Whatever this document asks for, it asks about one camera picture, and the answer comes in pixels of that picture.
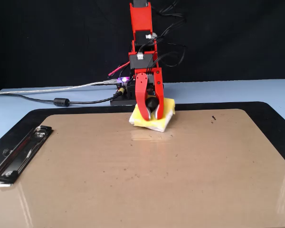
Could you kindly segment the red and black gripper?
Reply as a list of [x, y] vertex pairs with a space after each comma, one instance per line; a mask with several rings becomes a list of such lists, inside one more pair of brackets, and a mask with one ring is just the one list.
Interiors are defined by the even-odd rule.
[[161, 119], [163, 116], [162, 69], [155, 62], [155, 56], [155, 53], [129, 55], [129, 92], [135, 92], [138, 109], [146, 121], [151, 118], [150, 110], [145, 103], [147, 92], [155, 92], [159, 101], [155, 110], [155, 118]]

